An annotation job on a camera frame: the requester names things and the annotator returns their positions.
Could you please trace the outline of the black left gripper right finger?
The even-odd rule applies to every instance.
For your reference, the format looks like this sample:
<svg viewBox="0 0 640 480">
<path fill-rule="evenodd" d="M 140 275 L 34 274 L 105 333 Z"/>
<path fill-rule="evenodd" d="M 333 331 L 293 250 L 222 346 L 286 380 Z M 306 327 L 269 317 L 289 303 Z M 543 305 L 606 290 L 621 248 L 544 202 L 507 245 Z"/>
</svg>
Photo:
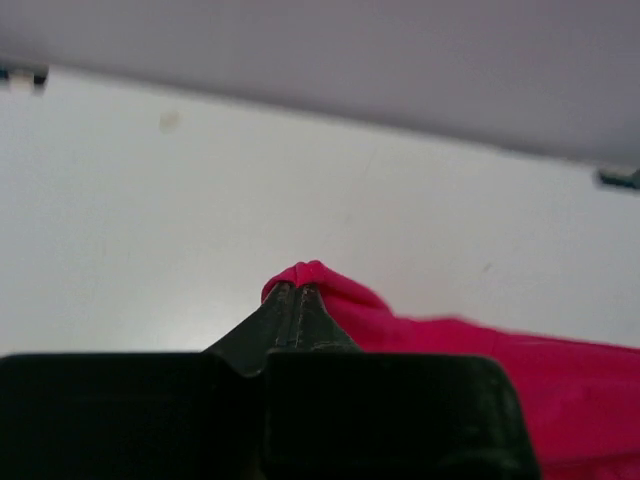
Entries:
<svg viewBox="0 0 640 480">
<path fill-rule="evenodd" d="M 537 479 L 495 361 L 362 351 L 313 285 L 290 287 L 263 370 L 269 479 Z"/>
</svg>

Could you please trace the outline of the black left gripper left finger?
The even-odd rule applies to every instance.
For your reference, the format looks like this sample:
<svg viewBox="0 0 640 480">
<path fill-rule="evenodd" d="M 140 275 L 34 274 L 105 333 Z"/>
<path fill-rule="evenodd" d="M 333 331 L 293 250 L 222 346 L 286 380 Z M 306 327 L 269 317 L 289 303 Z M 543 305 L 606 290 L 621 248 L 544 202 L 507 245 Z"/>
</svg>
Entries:
<svg viewBox="0 0 640 480">
<path fill-rule="evenodd" d="M 201 352 L 16 354 L 1 360 L 5 479 L 258 479 L 268 352 L 296 289 Z"/>
</svg>

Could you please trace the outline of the red t shirt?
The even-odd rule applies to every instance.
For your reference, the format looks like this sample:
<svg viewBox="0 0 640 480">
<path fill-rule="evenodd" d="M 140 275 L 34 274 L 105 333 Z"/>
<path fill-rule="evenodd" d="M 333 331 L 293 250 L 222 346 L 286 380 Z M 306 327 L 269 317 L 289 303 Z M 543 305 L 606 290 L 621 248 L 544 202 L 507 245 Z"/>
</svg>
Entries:
<svg viewBox="0 0 640 480">
<path fill-rule="evenodd" d="M 329 315 L 363 350 L 489 357 L 506 370 L 546 479 L 639 476 L 639 351 L 619 345 L 499 330 L 464 318 L 396 315 L 366 286 L 321 262 L 272 277 L 319 288 Z"/>
</svg>

